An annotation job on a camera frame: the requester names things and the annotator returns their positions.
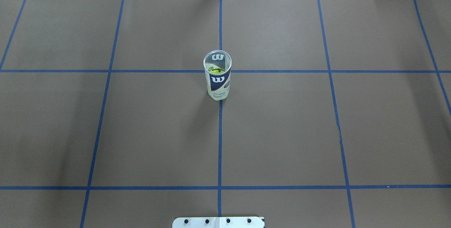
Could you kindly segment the yellow tennis ball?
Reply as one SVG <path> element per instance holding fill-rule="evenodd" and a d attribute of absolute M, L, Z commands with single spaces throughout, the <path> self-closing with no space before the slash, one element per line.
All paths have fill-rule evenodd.
<path fill-rule="evenodd" d="M 208 72 L 211 74 L 224 74 L 224 69 L 219 67 L 209 67 Z"/>

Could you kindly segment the clear tennis ball tube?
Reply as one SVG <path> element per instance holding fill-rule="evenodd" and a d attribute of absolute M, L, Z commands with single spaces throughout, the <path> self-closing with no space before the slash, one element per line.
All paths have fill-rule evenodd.
<path fill-rule="evenodd" d="M 203 67 L 207 83 L 208 95 L 216 101 L 224 100 L 230 92 L 230 74 L 232 59 L 228 53 L 215 50 L 208 53 L 203 60 Z M 224 74 L 211 74 L 209 67 L 224 69 Z"/>

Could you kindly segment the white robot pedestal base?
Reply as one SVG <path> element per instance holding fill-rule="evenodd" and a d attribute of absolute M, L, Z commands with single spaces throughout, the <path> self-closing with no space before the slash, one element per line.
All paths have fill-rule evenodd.
<path fill-rule="evenodd" d="M 173 228 L 264 228 L 264 217 L 180 217 L 172 223 Z"/>

